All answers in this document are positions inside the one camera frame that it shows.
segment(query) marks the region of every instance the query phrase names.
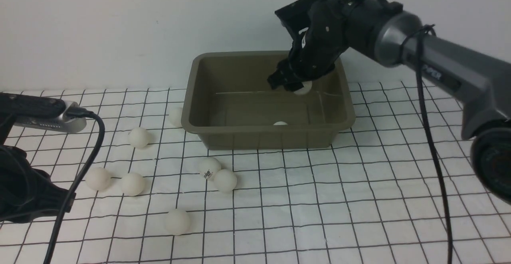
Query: olive green plastic tub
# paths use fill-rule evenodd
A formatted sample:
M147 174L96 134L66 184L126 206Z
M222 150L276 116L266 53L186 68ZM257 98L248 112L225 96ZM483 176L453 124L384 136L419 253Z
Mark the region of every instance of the olive green plastic tub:
M355 113L341 61L303 96L266 82L286 51L222 52L192 63L181 122L209 149L323 148ZM283 121L288 125L273 125Z

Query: white grid surface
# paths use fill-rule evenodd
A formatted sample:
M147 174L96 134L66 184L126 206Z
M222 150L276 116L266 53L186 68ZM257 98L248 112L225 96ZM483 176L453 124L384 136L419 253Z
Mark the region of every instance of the white grid surface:
M326 149L283 151L208 151L165 119L182 106L184 89L12 91L76 101L106 125L95 163L113 174L113 184L99 193L79 186L52 263L444 263L442 199L414 83L353 83L350 90L357 120L349 131ZM425 97L446 176L454 263L511 262L511 206L474 176L471 141L460 140L460 104L430 85ZM137 126L153 136L143 150L126 144ZM67 188L96 138L88 120L75 135L15 127L6 145L27 151L34 168ZM219 193L197 175L206 156L235 171L234 193ZM128 172L147 181L138 197L120 191ZM173 207L192 217L185 235L164 229ZM0 224L2 264L42 262L53 218Z

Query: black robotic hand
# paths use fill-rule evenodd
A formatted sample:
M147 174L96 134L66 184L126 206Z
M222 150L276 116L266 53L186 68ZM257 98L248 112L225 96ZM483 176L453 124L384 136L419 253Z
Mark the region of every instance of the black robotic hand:
M334 70L335 60L349 46L343 39L343 18L332 15L324 0L298 0L275 11L293 39L286 59L268 77L272 89L301 89L303 81L316 80Z

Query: black cable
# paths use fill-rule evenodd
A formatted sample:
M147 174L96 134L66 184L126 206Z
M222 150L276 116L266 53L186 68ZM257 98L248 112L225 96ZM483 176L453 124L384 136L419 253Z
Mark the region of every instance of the black cable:
M97 135L97 141L95 143L93 151L91 152L91 155L89 155L89 158L87 159L84 166L82 167L82 169L76 176L75 180L71 184L69 192L67 193L64 199L64 203L62 204L62 207L60 208L59 213L57 214L55 224L53 225L53 231L51 232L50 242L48 243L48 249L46 250L46 257L44 257L44 264L50 264L51 262L51 257L53 256L53 251L55 250L55 245L57 244L57 237L59 236L60 226L62 225L62 220L64 220L65 209L69 205L69 201L73 197L73 193L75 193L76 189L78 188L78 185L83 180L85 174L91 167L95 157L97 156L97 153L101 148L101 145L103 144L103 139L105 137L105 124L103 123L101 118L95 113L92 113L85 109L77 108L75 110L70 109L69 113L67 114L70 116L82 118L88 117L96 120L97 125L99 126L99 134Z
M424 53L424 37L431 33L436 35L433 29L434 25L425 25L422 27L417 34L417 47L416 47L416 76L417 76L417 90L418 90L418 102L420 106L420 114L422 115L422 122L424 125L424 131L428 140L429 150L433 157L433 163L435 164L436 174L438 175L438 183L440 185L440 191L442 193L442 202L444 203L444 214L446 219L446 230L447 230L447 263L452 264L452 250L453 250L453 238L451 228L451 214L449 213L449 202L447 199L446 185L444 182L444 176L442 175L442 169L440 168L440 161L436 154L435 144L433 143L433 137L431 135L431 129L429 128L428 113L426 111L426 103L424 101L424 90L422 87L422 55Z

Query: black grid line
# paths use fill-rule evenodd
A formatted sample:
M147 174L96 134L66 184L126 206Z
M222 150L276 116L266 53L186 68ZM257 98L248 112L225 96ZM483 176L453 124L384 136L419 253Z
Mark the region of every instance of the black grid line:
M444 119L444 121L447 123L447 121L446 121L446 119L445 119L444 115L442 115L442 114L440 114L440 115L442 116L442 119ZM452 131L451 131L451 128L450 128L450 127L449 127L449 131L451 132L452 136L455 138L455 135L454 135L454 133L452 133ZM456 142L456 144L458 144L458 147L460 148L460 150L461 150L461 151L463 151L463 150L461 149L460 144L459 144L458 142ZM446 174L447 174L448 176L450 175L450 174L449 174L449 170L448 170L448 169L446 169ZM458 187L456 186L456 183L455 183L454 181L453 181L453 186L454 186L454 189L456 189L456 191L457 191L457 192L459 192L459 191L458 191ZM467 206L465 205L465 202L463 201L463 199L461 199L461 203L463 204L464 208L465 208L465 209L467 209ZM474 221L473 217L472 217L471 215L469 215L469 218L470 218L470 220L471 220L471 222L472 222L472 225L474 225L474 228L476 229L476 231L477 231L477 233L478 233L479 237L481 237L481 238L482 238L481 233L480 233L480 231L479 231L479 228L477 227L477 225L476 225L476 223L475 223L475 221ZM489 255L489 257L491 258L492 262L495 262L495 260L493 260L493 256L491 256L491 253L490 253L490 251L489 251L489 249L488 249L488 246L487 246L486 242L484 242L484 241L483 241L482 243L483 243L484 247L486 248L486 250L487 250L487 252L488 252L488 255Z
M362 153L360 152L360 148L359 147L357 147L357 151L358 151L358 154L360 156L360 159L362 159ZM365 165L362 164L362 166L363 166L363 169L364 169L365 177L367 177L367 180L369 180L369 176L367 174L367 170L365 169ZM372 198L374 199L374 205L376 206L376 211L378 212L378 217L381 219L382 215L380 213L380 209L378 208L378 203L376 202L376 195L374 194L374 189L370 185L369 185L369 189L371 190ZM388 238L388 233L387 233L387 230L385 229L385 226L383 225L382 222L381 222L381 226L383 228L383 232L385 233L385 238L387 239L387 244L390 246L390 241L389 241L389 238ZM390 249L390 253L392 255L392 258L393 258L394 262L396 262L396 257L394 256L394 251L392 249Z
M127 94L127 92L128 92L128 90L126 90L126 91L124 92L123 104L124 104L124 102L126 101L126 94ZM140 117L139 126L140 126L141 124L142 124L142 117ZM135 148L132 148L132 150L133 150L133 151L132 151L132 153L131 153L131 160L133 160L133 156L135 155ZM129 167L128 167L128 173L129 173L129 172L130 172L130 170L131 170L131 164L132 164L132 162L130 162L130 164L129 164ZM110 259L110 253L111 253L111 251L112 251L112 245L113 245L113 239L114 239L113 237L114 237L114 235L115 235L115 228L117 227L117 221L119 220L119 214L121 213L121 207L122 207L122 205L123 205L123 199L124 199L124 194L121 196L121 201L120 201L120 203L119 203L119 209L117 210L117 216L115 217L115 223L113 224L112 240L110 241L110 247L108 248L108 255L107 255L107 257L106 257L106 261L107 261L107 262L108 262L108 261L109 261L109 259Z
M385 98L387 99L387 102L388 102L388 97L387 97L387 95L385 94L385 90L383 91L383 94L385 95ZM394 109L392 108L392 106L391 106L391 105L390 105L390 110L392 111L392 113L394 113ZM383 144L380 134L379 134L379 133L376 133L376 135L378 135L378 139L379 139L380 143L381 143L381 144ZM390 162L389 157L388 157L388 155L387 155L387 151L385 151L385 149L384 149L384 150L383 150L383 152L385 153L385 158L387 158L387 161L389 161L389 162ZM410 210L408 209L408 206L407 206L407 204L406 204L405 196L404 196L404 194L403 194L403 189L401 189L401 187L399 186L399 183L398 183L398 181L397 181L397 177L396 177L396 174L394 173L394 169L392 168L392 165L390 166L390 169L391 169L391 171L392 171L392 175L393 175L393 176L394 176L394 178L396 179L396 186L398 186L398 189L399 189L399 191L400 191L400 193L401 193L401 196L403 197L403 203L405 204L406 213L408 214L408 217L411 219L411 218L412 218L412 216L411 216L411 214L410 214ZM376 208L378 209L378 204L376 203L376 200L374 201L374 204L376 205ZM429 260L428 260L428 258L427 258L427 256L426 256L426 252L425 252L425 250L424 250L424 246L423 246L423 244L420 242L420 238L419 238L419 235L418 235L418 232L417 232L416 226L415 226L415 224L414 224L414 222L413 222L413 221L412 221L412 226L413 226L413 228L414 228L414 232L415 232L415 234L416 234L416 237L417 237L417 239L418 239L418 241L419 241L420 249L422 250L422 253L423 253L424 259L426 260L426 263L428 263L428 264L429 264Z
M284 156L283 150L282 150L282 162L284 164L284 167L286 167L286 157ZM289 201L289 214L291 215L291 225L293 226L293 238L294 238L294 249L296 252L296 261L298 264L300 264L300 258L298 255L298 242L296 241L296 230L295 230L295 226L294 226L293 210L291 209L291 195L289 193L289 181L288 181L286 169L284 170L284 173L286 175L286 189L287 189L287 193L288 193L287 197L288 197L288 201Z
M334 148L332 147L332 145L330 145L330 147L332 148L332 153L334 154L335 162L337 162L337 156L335 155ZM337 173L339 174L339 179L341 180L341 182L343 182L343 178L341 177L341 169L339 167L339 164L338 163L336 163L336 164L337 164ZM341 189L343 190L343 197L346 199L345 188L343 186L341 186ZM360 256L360 261L362 262L362 264L364 264L364 258L362 257L362 250L360 249L360 244L358 242L357 232L355 231L355 226L354 226L354 223L353 223L353 216L351 215L351 213L349 213L349 215L350 215L350 224L351 224L351 227L352 227L353 235L355 236L355 242L357 244L358 254Z
M409 101L411 102L411 97L410 97L410 95L408 94L408 91L406 92L406 95L407 95L407 97L408 97ZM402 130L401 130L401 134L402 134L403 138L404 138L404 139L405 139L405 141L406 141L406 144L407 144L408 150L409 150L409 152L411 153L412 158L414 159L414 162L415 162L415 164L416 164L416 168L417 168L417 170L419 171L420 176L423 178L424 185L426 186L426 188L427 188L427 190L428 190L429 195L431 195L431 197L433 197L433 193L431 193L431 189L430 189L430 188L429 188L429 186L427 185L426 180L424 179L424 176L423 176L423 174L422 174L422 171L420 171L420 169L419 169L419 167L418 167L416 157L414 156L414 153L412 152L412 150L411 150L411 148L410 148L410 144L408 143L408 140L406 139L406 137L405 137L405 135L404 135L404 133L403 133L403 131L402 131ZM440 217L440 216L441 216L441 213L440 213L440 211L438 211L438 207L437 207L436 205L434 205L434 206L435 206L436 214ZM456 250L456 247L454 247L454 246L453 246L453 251L454 251L454 255L456 255L456 257L458 258L458 261L461 263L461 259L460 259L460 256L458 255L458 251Z
M184 141L186 141L186 131L184 132ZM181 167L179 168L180 173L183 173L184 144L183 144L182 157L183 157L183 159L181 159ZM178 194L177 194L177 197L176 197L176 208L177 208L177 205L178 205L178 202L179 202L179 192L181 191L181 180L182 180L182 176L180 175L179 176L179 184L177 186ZM204 210L204 219L206 220L206 210ZM174 254L174 241L175 240L176 240L176 237L172 236L172 248L170 250L170 258L171 259L172 259L172 256ZM202 255L204 256L204 246L202 246Z
M170 90L168 90L166 92L166 97L168 99L168 95L170 93ZM168 107L168 104L165 103L165 111ZM161 124L161 133L160 133L160 139L163 137L163 128L165 127L165 120L166 120L166 114L164 115L164 118L163 118L163 123ZM158 152L156 153L157 155L159 155L160 153L160 148L161 148L161 143L158 144ZM149 191L149 195L152 195L153 194L153 186L154 186L154 180L156 178L156 169L158 167L158 159L156 159L156 162L154 164L154 172L153 172L153 181L151 182L151 189ZM151 205L151 196L149 196L149 202L147 204L147 210L146 210L146 217L145 217L145 220L144 220L144 230L143 230L143 233L142 235L146 236L146 228L147 228L147 217L149 216L149 207ZM140 255L139 255L139 262L142 261L142 253L144 253L144 237L142 238L142 243L141 243L141 246L140 246Z
M441 115L442 119L444 120L444 122L446 122L446 123L447 123L447 121L446 121L446 119L444 118L444 116L443 116L442 114L440 114L440 115ZM454 133L452 133L452 131L451 131L451 129L450 129L450 128L449 128L449 131L451 132L451 134L453 135L453 137L455 137ZM440 160L440 162L444 165L444 167L446 167L446 166L445 166L444 161L442 160L442 158L440 158L440 155L438 155L438 159L439 159L439 160ZM459 191L458 191L458 187L456 186L456 183L455 183L455 182L451 179L450 174L449 174L449 171L448 171L448 169L447 169L447 168L445 169L445 174L449 177L449 180L450 180L450 181L451 181L451 183L453 184L455 191L456 191L457 193L459 193ZM463 198L461 198L461 197L460 197L460 200L461 200L461 203L462 203L463 207L464 207L467 211L469 211L469 210L467 209L467 206L465 205L465 202L463 201ZM481 237L481 233L480 233L480 231L479 231L478 227L476 226L476 224L475 224L475 222L474 222L474 219L472 218L472 216L471 216L471 215L469 215L469 218L470 218L470 220L471 220L471 222L472 222L472 225L473 225L473 226L474 226L474 228L476 229L476 231L477 231L477 233L478 233L479 237ZM483 241L482 243L483 243L484 248L486 249L486 251L487 251L487 253L488 253L489 257L491 258L491 261L492 261L492 262L495 262L495 261L493 260L493 256L491 256L491 253L490 253L490 251L489 251L489 249L488 249L487 244L486 244L484 241Z
M105 95L103 94L103 95L101 96L101 102L100 102L100 105L103 103L103 99L104 99L104 98L105 98ZM89 138L88 138L88 140L87 140L87 143L89 143L89 142L91 141L91 136L92 136L92 132L91 132L91 134L89 135ZM87 151L87 149L85 149L85 151L83 152L82 159L84 158L84 156L85 156L85 152L86 152L86 151ZM91 212L89 213L89 218L87 219L87 224L86 224L86 226L85 226L85 230L84 230L84 232L83 232L82 243L80 243L80 250L78 251L78 256L76 257L76 264L78 264L78 261L80 260L80 254L82 253L82 249L83 249L83 242L84 242L84 240L85 240L85 236L87 235L87 228L89 227L89 223L91 222L91 216L93 215L93 208L94 208L94 204L95 204L96 198L97 198L97 191L96 191L96 193L95 193L95 195L94 195L93 204L92 204L92 206L91 206Z
M307 149L307 159L309 160L309 165L311 167L311 174L312 174L312 182L314 182L314 192L316 193L316 202L317 202L317 208L319 211L319 219L321 220L321 228L323 229L323 237L327 238L327 233L325 232L325 224L323 222L323 214L321 213L321 207L319 206L319 196L318 196L318 190L317 190L317 182L316 178L314 177L314 169L312 168L312 162L311 162L311 155L309 153L309 150ZM327 257L328 261L331 263L332 259L330 258L330 251L328 247L328 241L325 240L325 248L327 250Z

